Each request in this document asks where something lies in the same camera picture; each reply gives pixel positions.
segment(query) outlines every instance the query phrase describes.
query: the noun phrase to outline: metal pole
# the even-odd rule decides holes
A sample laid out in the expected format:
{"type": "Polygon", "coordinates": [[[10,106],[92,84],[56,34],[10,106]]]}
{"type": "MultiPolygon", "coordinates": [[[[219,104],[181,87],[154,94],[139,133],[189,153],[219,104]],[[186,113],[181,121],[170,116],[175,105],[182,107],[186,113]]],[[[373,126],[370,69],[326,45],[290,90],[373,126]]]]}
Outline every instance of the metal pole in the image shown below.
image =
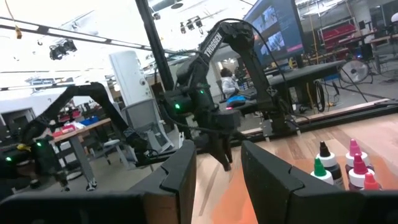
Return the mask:
{"type": "Polygon", "coordinates": [[[145,31],[148,36],[152,53],[156,61],[156,66],[162,79],[165,90],[173,90],[174,81],[169,65],[164,55],[162,43],[160,43],[159,35],[156,30],[155,22],[152,18],[152,13],[149,10],[148,2],[146,0],[136,0],[139,14],[144,22],[145,31]]]}

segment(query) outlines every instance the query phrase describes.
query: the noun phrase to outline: red bottle cap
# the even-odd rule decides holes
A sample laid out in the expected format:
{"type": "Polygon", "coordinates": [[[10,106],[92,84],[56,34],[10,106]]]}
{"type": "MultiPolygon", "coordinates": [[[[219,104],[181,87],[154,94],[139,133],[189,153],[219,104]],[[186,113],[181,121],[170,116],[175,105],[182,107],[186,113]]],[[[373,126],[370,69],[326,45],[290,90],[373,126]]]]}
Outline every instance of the red bottle cap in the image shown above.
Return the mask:
{"type": "Polygon", "coordinates": [[[361,148],[359,148],[359,145],[356,143],[355,139],[351,139],[349,142],[349,155],[355,156],[355,154],[362,156],[361,148]]]}
{"type": "Polygon", "coordinates": [[[362,160],[361,155],[355,154],[354,156],[354,173],[356,174],[366,174],[368,172],[368,168],[365,165],[365,162],[362,160]]]}
{"type": "Polygon", "coordinates": [[[374,179],[373,174],[371,174],[369,172],[365,174],[364,189],[365,190],[380,190],[379,183],[374,179]]]}

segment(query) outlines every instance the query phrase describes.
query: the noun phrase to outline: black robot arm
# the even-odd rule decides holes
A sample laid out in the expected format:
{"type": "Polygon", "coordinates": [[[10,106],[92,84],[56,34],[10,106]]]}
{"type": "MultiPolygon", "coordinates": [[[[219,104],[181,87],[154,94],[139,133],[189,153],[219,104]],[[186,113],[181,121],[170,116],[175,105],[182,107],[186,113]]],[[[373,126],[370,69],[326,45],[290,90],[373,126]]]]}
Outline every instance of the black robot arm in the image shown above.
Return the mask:
{"type": "Polygon", "coordinates": [[[123,120],[119,112],[109,101],[105,87],[97,82],[83,86],[69,86],[42,114],[32,120],[21,131],[21,143],[32,144],[33,139],[38,138],[48,128],[49,122],[58,119],[59,111],[74,96],[90,96],[104,109],[105,114],[111,119],[115,127],[123,133],[126,142],[136,148],[137,152],[146,153],[147,141],[130,128],[123,120]]]}
{"type": "Polygon", "coordinates": [[[257,90],[257,103],[260,111],[265,113],[280,113],[279,97],[264,75],[261,64],[254,52],[254,34],[252,27],[243,22],[220,22],[210,31],[206,39],[200,44],[200,54],[186,61],[177,70],[177,83],[188,89],[196,88],[206,79],[209,64],[222,43],[238,53],[257,90]]]}

